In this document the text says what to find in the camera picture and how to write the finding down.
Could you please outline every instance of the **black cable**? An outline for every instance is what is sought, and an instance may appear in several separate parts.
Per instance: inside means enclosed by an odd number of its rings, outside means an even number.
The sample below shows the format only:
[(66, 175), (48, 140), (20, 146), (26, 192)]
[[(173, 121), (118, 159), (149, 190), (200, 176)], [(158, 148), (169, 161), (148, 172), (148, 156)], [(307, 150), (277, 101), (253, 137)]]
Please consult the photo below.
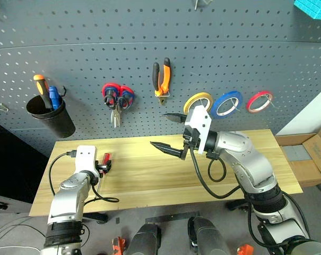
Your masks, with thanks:
[(193, 146), (190, 146), (190, 154), (191, 154), (191, 157), (192, 157), (192, 161), (193, 161), (193, 165), (194, 165), (194, 168), (196, 170), (196, 174), (198, 176), (198, 179), (199, 181), (201, 182), (202, 186), (206, 189), (206, 191), (211, 195), (213, 196), (214, 198), (218, 198), (218, 199), (223, 199), (223, 198), (227, 198), (228, 196), (232, 195), (235, 191), (237, 191), (240, 186), (237, 186), (235, 188), (233, 188), (230, 192), (224, 194), (224, 195), (217, 195), (216, 193), (214, 193), (212, 190), (210, 190), (210, 188), (207, 186), (207, 184), (205, 183), (200, 171), (199, 171), (199, 167), (198, 167), (198, 163), (197, 163), (197, 159), (196, 157), (194, 156), (194, 147)]
[(91, 203), (91, 202), (94, 202), (94, 201), (97, 201), (97, 200), (101, 200), (101, 198), (93, 198), (91, 200), (88, 200), (87, 202), (85, 202), (84, 206), (87, 205), (88, 203)]
[(88, 231), (88, 236), (87, 236), (87, 239), (86, 241), (81, 245), (81, 247), (83, 247), (87, 242), (88, 242), (88, 239), (90, 238), (90, 235), (91, 235), (91, 231), (90, 229), (83, 223), (81, 223), (82, 226), (84, 226), (85, 228), (87, 228), (87, 231)]
[[(220, 179), (214, 179), (211, 176), (211, 166), (215, 160), (219, 160), (220, 163), (222, 164), (222, 167), (223, 167), (223, 175), (222, 175), (222, 177), (220, 177)], [(210, 180), (213, 182), (221, 182), (222, 180), (224, 180), (225, 176), (226, 176), (226, 165), (225, 165), (224, 161), (221, 158), (212, 159), (211, 162), (209, 163), (209, 167), (207, 168), (207, 174), (209, 175)]]
[[(3, 231), (7, 230), (7, 229), (10, 228), (10, 227), (16, 227), (16, 226), (29, 227), (29, 228), (31, 228), (31, 229), (39, 232), (43, 237), (45, 237), (45, 235), (44, 235), (41, 231), (39, 231), (39, 230), (36, 229), (35, 227), (32, 227), (32, 226), (30, 226), (30, 225), (26, 225), (26, 224), (14, 224), (14, 225), (8, 226), (8, 227), (4, 228), (3, 230), (1, 230), (0, 233), (2, 233)], [(4, 235), (2, 235), (2, 236), (0, 237), (0, 240), (1, 240), (8, 232), (6, 232)]]
[(60, 159), (62, 156), (66, 156), (67, 153), (62, 153), (60, 154), (59, 156), (57, 156), (55, 159), (53, 159), (52, 163), (50, 164), (49, 166), (49, 169), (48, 169), (48, 180), (49, 180), (49, 186), (50, 186), (50, 190), (52, 191), (53, 195), (55, 196), (55, 192), (54, 192), (54, 189), (53, 189), (53, 185), (52, 185), (52, 180), (51, 180), (51, 177), (50, 177), (50, 174), (51, 174), (51, 171), (52, 171), (52, 167), (54, 165), (54, 163)]
[(24, 219), (24, 218), (30, 218), (30, 216), (24, 216), (24, 217), (21, 217), (21, 218), (17, 218), (17, 219), (11, 220), (10, 222), (8, 222), (8, 223), (6, 223), (5, 225), (1, 226), (0, 229), (3, 228), (3, 227), (5, 227), (5, 226), (8, 225), (9, 223), (12, 223), (12, 222), (14, 222), (14, 221), (16, 221), (16, 220), (18, 220), (18, 219)]
[(282, 192), (283, 192), (283, 194), (284, 194), (285, 196), (287, 196), (287, 197), (293, 202), (294, 206), (296, 206), (296, 208), (297, 208), (297, 210), (298, 210), (298, 212), (299, 212), (299, 214), (300, 214), (300, 217), (301, 217), (302, 220), (303, 220), (303, 224), (304, 224), (305, 230), (306, 230), (306, 232), (308, 233), (309, 238), (310, 238), (309, 226), (308, 226), (307, 220), (306, 220), (306, 218), (305, 218), (305, 215), (304, 215), (302, 209), (300, 208), (300, 206), (298, 205), (298, 203), (296, 202), (296, 200), (295, 200), (294, 198), (292, 198), (292, 196), (290, 196), (289, 194), (287, 194), (287, 193), (284, 192), (284, 191), (282, 191)]
[(251, 203), (248, 204), (249, 206), (249, 211), (248, 211), (248, 214), (247, 214), (247, 225), (249, 227), (249, 232), (250, 232), (250, 235), (251, 237), (253, 238), (253, 240), (259, 244), (260, 246), (263, 246), (265, 248), (279, 248), (281, 246), (284, 246), (284, 245), (287, 245), (287, 242), (282, 242), (282, 243), (278, 243), (278, 244), (266, 244), (266, 243), (262, 243), (260, 240), (257, 239), (257, 237), (255, 236), (253, 230), (252, 230), (252, 225), (251, 225), (251, 211), (252, 211), (252, 206), (251, 206)]
[[(28, 220), (30, 220), (30, 219), (31, 219), (31, 217), (28, 217), (28, 219), (22, 220), (19, 224), (24, 223), (24, 222), (26, 222), (26, 221), (28, 221)], [(14, 226), (14, 227), (11, 228), (10, 230), (8, 230), (6, 233), (4, 233), (4, 234), (0, 237), (0, 239), (3, 238), (8, 232), (10, 232), (11, 230), (13, 230), (15, 227), (16, 227), (16, 226)]]
[(103, 201), (111, 202), (111, 203), (117, 203), (117, 202), (119, 202), (119, 199), (117, 199), (117, 198), (104, 198), (104, 197), (102, 197), (102, 196), (96, 191), (94, 185), (92, 185), (92, 190), (93, 190), (94, 194), (95, 194), (99, 199), (101, 199), (101, 200), (103, 200)]

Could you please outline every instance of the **wooden tabletop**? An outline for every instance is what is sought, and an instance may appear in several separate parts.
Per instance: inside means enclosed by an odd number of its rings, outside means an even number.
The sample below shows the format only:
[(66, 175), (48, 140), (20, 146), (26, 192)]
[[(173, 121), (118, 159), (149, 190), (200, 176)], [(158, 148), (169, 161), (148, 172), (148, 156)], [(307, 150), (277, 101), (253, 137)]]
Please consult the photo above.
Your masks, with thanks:
[[(268, 158), (281, 189), (287, 193), (301, 193), (302, 189), (271, 131), (243, 132), (250, 137), (256, 149)], [(56, 142), (29, 215), (49, 214), (53, 196), (48, 183), (48, 167), (56, 156), (76, 149), (79, 145), (95, 145), (99, 161), (102, 160), (105, 152), (112, 154), (112, 168), (105, 175), (100, 194), (120, 199), (119, 203), (92, 202), (85, 206), (85, 213), (215, 200), (201, 186), (189, 153), (185, 161), (180, 160), (157, 150), (150, 144), (150, 141), (168, 143), (177, 149), (183, 147), (181, 134)], [(237, 186), (230, 166), (227, 165), (228, 171), (225, 179), (221, 183), (213, 183), (207, 176), (207, 166), (210, 160), (199, 154), (196, 154), (196, 157), (205, 181), (214, 192), (224, 194)], [(64, 156), (54, 164), (52, 181), (56, 191), (59, 189), (60, 182), (70, 177), (74, 170), (74, 158)], [(214, 178), (222, 175), (219, 162), (213, 163), (211, 173)], [(90, 191), (88, 200), (92, 198), (94, 194)], [(244, 198), (243, 193), (238, 190), (226, 199), (241, 198)]]

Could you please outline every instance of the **black cup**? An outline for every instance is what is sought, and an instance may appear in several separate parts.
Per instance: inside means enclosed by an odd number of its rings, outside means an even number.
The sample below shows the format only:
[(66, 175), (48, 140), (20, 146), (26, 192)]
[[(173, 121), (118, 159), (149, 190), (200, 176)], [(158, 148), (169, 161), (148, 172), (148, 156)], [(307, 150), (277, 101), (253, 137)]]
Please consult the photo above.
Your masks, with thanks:
[(62, 100), (59, 108), (49, 111), (40, 96), (33, 97), (26, 105), (27, 112), (42, 122), (59, 138), (70, 137), (75, 132), (75, 126), (71, 120), (66, 104)]

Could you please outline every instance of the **blue screwdriver handle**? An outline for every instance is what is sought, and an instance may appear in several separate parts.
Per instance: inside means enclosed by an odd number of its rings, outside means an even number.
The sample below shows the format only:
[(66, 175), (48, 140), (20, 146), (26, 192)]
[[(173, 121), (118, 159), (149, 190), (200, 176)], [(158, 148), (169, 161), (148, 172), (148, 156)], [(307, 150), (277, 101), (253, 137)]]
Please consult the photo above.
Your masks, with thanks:
[(60, 106), (61, 96), (58, 93), (58, 89), (55, 86), (49, 87), (49, 98), (52, 101), (53, 109), (56, 110)]

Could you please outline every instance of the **gray pegboard wall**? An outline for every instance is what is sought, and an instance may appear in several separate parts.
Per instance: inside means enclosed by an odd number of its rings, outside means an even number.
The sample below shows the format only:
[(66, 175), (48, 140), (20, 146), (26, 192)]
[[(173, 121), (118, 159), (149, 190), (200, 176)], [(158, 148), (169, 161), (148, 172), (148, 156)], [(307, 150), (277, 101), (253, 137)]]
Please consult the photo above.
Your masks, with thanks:
[[(153, 62), (169, 57), (171, 97), (154, 97)], [(201, 91), (218, 99), (238, 90), (239, 112), (213, 121), (215, 130), (284, 127), (321, 91), (321, 21), (293, 1), (213, 1), (194, 11), (180, 1), (0, 1), (0, 125), (47, 156), (57, 139), (25, 105), (37, 94), (34, 74), (67, 88), (76, 132), (64, 140), (179, 134), (165, 112), (183, 112)], [(102, 103), (107, 82), (130, 86), (135, 104), (117, 129)], [(250, 114), (248, 99), (274, 93), (274, 105)]]

